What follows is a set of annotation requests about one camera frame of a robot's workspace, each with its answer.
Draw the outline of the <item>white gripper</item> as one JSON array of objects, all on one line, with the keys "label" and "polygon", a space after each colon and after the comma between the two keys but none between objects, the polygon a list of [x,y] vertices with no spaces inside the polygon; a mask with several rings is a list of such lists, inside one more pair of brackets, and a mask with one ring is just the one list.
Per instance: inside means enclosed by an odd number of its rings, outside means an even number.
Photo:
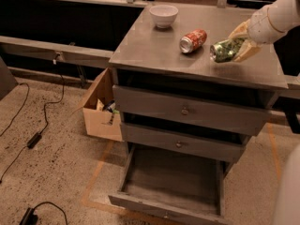
[{"label": "white gripper", "polygon": [[238,53],[234,57],[234,62],[242,62],[255,55],[261,50],[259,44],[271,44],[286,35],[279,31],[271,22],[269,17],[269,6],[264,6],[254,12],[249,21],[240,23],[229,35],[230,39],[247,38]]}]

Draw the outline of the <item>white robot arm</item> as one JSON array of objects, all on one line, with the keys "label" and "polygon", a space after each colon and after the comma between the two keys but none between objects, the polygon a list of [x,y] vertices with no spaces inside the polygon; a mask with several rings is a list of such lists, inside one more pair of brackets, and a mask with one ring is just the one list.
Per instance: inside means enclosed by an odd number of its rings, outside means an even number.
[{"label": "white robot arm", "polygon": [[[277,0],[260,8],[229,35],[247,39],[233,61],[248,59],[260,45],[278,41],[299,23],[300,0]],[[300,225],[300,145],[291,151],[285,163],[271,225]]]}]

